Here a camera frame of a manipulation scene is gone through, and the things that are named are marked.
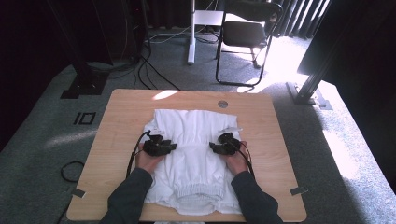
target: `white garment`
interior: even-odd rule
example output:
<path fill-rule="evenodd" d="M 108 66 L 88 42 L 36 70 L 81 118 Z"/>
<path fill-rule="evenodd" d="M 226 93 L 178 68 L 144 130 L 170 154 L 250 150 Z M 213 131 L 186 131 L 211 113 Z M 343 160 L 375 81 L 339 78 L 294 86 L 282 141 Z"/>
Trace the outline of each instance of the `white garment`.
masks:
<path fill-rule="evenodd" d="M 231 186 L 233 174 L 209 147 L 219 131 L 237 127 L 236 116 L 205 110 L 156 109 L 148 130 L 164 131 L 163 139 L 177 144 L 158 165 L 146 203 L 173 207 L 182 215 L 202 216 L 214 211 L 241 214 Z M 238 132 L 233 136 L 240 139 Z"/>

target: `floor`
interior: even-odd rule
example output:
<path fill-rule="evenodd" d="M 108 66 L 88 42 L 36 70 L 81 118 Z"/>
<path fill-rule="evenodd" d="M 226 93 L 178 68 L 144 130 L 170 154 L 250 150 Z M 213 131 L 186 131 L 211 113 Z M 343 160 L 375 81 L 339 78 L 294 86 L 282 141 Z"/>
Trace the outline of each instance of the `floor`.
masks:
<path fill-rule="evenodd" d="M 76 184 L 64 181 L 60 170 L 70 161 L 85 161 L 88 157 L 112 91 L 146 89 L 141 80 L 152 89 L 175 88 L 158 73 L 183 91 L 241 91 L 272 97 L 296 179 L 299 186 L 309 190 L 302 195 L 307 213 L 303 223 L 395 223 L 396 196 L 336 87 L 326 82 L 319 85 L 333 110 L 296 105 L 290 97 L 286 82 L 304 83 L 306 79 L 296 73 L 296 68 L 309 40 L 275 38 L 264 79 L 254 89 L 216 83 L 216 44 L 197 42 L 195 64 L 188 65 L 188 43 L 185 36 L 180 36 L 152 43 L 150 54 L 144 49 L 142 54 L 149 56 L 155 70 L 142 63 L 126 69 L 90 63 L 112 70 L 102 95 L 60 100 L 76 73 L 68 66 L 56 76 L 0 153 L 0 223 L 97 223 L 72 221 L 64 214 L 71 199 L 70 189 Z M 244 82 L 257 77 L 258 70 L 250 62 L 234 67 L 242 62 L 241 58 L 224 59 L 223 69 L 232 70 L 224 76 Z M 81 112 L 96 113 L 91 125 L 75 124 Z M 78 178 L 80 172 L 76 170 L 73 175 Z"/>

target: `black cable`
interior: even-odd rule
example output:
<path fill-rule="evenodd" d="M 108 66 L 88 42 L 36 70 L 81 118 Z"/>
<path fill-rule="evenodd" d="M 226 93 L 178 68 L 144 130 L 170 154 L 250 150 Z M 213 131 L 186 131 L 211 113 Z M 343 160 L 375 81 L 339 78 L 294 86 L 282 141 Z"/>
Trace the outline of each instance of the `black cable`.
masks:
<path fill-rule="evenodd" d="M 142 5 L 142 11 L 143 11 L 143 21 L 145 23 L 145 29 L 146 29 L 146 39 L 148 41 L 148 51 L 149 55 L 151 55 L 151 44 L 149 40 L 149 20 L 148 20 L 148 15 L 146 11 L 146 0 L 141 0 L 140 4 Z"/>
<path fill-rule="evenodd" d="M 108 80 L 113 80 L 113 79 L 118 79 L 118 78 L 122 78 L 122 77 L 126 77 L 127 75 L 129 75 L 131 73 L 131 71 L 128 71 L 118 77 L 109 77 Z"/>
<path fill-rule="evenodd" d="M 215 33 L 209 33 L 209 34 L 203 33 L 203 35 L 213 35 L 216 37 L 216 40 L 208 40 L 201 38 L 199 36 L 196 36 L 195 39 L 204 44 L 216 44 L 219 41 L 219 35 L 216 35 Z"/>
<path fill-rule="evenodd" d="M 140 82 L 148 89 L 148 90 L 151 90 L 151 88 L 143 81 L 143 79 L 142 79 L 142 77 L 141 77 L 141 74 L 140 74 L 140 70 L 142 69 L 142 67 L 143 67 L 143 65 L 145 64 L 146 62 L 142 62 L 141 64 L 140 64 L 140 67 L 139 67 L 139 69 L 137 70 L 137 76 L 139 77 L 139 80 L 140 80 Z"/>
<path fill-rule="evenodd" d="M 136 81 L 137 81 L 137 76 L 136 76 L 136 68 L 134 69 L 134 85 L 132 86 L 133 89 L 136 88 Z"/>
<path fill-rule="evenodd" d="M 158 88 L 152 82 L 151 78 L 149 78 L 149 70 L 148 70 L 148 66 L 147 65 L 146 65 L 146 77 L 148 78 L 149 83 L 151 83 L 151 85 L 155 88 L 155 90 L 158 90 Z"/>
<path fill-rule="evenodd" d="M 139 139 L 137 140 L 136 145 L 134 146 L 134 151 L 131 154 L 131 159 L 129 159 L 129 164 L 128 164 L 128 168 L 126 170 L 125 179 L 128 178 L 128 175 L 131 173 L 132 163 L 134 163 L 134 156 L 137 155 L 136 151 L 137 151 L 137 148 L 139 147 L 140 140 L 142 140 L 143 136 L 145 136 L 146 134 L 149 135 L 149 133 L 150 133 L 150 131 L 142 133 L 142 135 L 140 135 Z"/>
<path fill-rule="evenodd" d="M 68 162 L 67 164 L 65 164 L 65 165 L 61 168 L 61 177 L 62 177 L 63 180 L 65 180 L 65 181 L 67 181 L 67 182 L 77 183 L 77 182 L 78 182 L 78 179 L 77 179 L 77 180 L 69 179 L 69 178 L 67 178 L 67 177 L 64 175 L 64 170 L 65 170 L 69 165 L 72 165 L 72 164 L 80 164 L 82 167 L 84 167 L 84 165 L 85 165 L 84 162 L 82 162 L 82 161 L 70 161 L 70 162 Z M 57 224 L 61 223 L 62 218 L 64 217 L 64 214 L 66 213 L 67 209 L 69 208 L 69 205 L 70 205 L 70 203 L 69 203 L 69 204 L 65 207 L 65 209 L 62 211 L 62 214 L 61 214 L 61 216 L 59 217 L 58 222 L 56 222 Z"/>
<path fill-rule="evenodd" d="M 174 83 L 172 83 L 171 81 L 169 81 L 166 77 L 164 77 L 160 72 L 157 71 L 157 69 L 155 69 L 155 67 L 145 58 L 142 56 L 142 59 L 148 63 L 148 65 L 158 74 L 158 76 L 160 76 L 161 78 L 163 78 L 163 80 L 167 81 L 169 84 L 171 84 L 173 87 L 175 87 L 178 91 L 180 91 L 180 88 L 177 87 Z"/>
<path fill-rule="evenodd" d="M 142 152 L 143 150 L 138 150 L 137 152 L 136 152 L 136 154 L 134 154 L 135 156 L 137 155 L 137 154 L 139 154 L 140 152 Z"/>
<path fill-rule="evenodd" d="M 230 144 L 233 148 L 235 148 L 235 150 L 237 152 L 239 152 L 242 157 L 245 159 L 246 163 L 247 163 L 247 168 L 249 169 L 251 175 L 253 176 L 253 179 L 256 179 L 255 175 L 254 175 L 254 171 L 253 171 L 253 165 L 251 163 L 251 157 L 250 157 L 250 152 L 248 151 L 248 148 L 246 147 L 245 144 L 242 144 L 241 141 L 239 141 L 239 143 L 241 143 L 243 146 L 245 146 L 245 148 L 247 149 L 247 154 L 250 157 L 250 160 L 247 158 L 247 156 L 245 156 L 245 154 L 243 152 L 241 152 L 240 148 L 236 147 L 231 141 L 227 141 L 228 144 Z"/>

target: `white desk leg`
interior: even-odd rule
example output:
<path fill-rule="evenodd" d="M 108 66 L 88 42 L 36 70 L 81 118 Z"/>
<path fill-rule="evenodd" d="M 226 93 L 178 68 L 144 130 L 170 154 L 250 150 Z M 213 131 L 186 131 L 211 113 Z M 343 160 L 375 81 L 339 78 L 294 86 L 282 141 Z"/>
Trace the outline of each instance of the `white desk leg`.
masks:
<path fill-rule="evenodd" d="M 195 57 L 195 0 L 191 0 L 191 36 L 190 36 L 190 48 L 189 48 L 189 59 L 187 61 L 188 64 L 194 64 Z"/>

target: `hand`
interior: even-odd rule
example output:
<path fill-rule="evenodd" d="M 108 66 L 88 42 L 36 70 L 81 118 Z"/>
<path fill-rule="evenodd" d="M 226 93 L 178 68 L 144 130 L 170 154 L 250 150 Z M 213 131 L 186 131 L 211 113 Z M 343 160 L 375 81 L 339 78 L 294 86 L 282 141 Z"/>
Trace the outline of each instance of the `hand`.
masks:
<path fill-rule="evenodd" d="M 248 157 L 246 149 L 247 142 L 241 141 L 241 143 L 240 151 L 244 153 L 246 157 Z M 248 170 L 248 164 L 245 161 L 245 158 L 239 152 L 235 152 L 235 154 L 232 156 L 221 155 L 221 157 L 225 160 L 227 167 L 234 175 Z"/>
<path fill-rule="evenodd" d="M 152 174 L 160 162 L 165 156 L 152 157 L 143 151 L 143 143 L 139 144 L 140 152 L 136 155 L 136 167 L 141 168 Z"/>

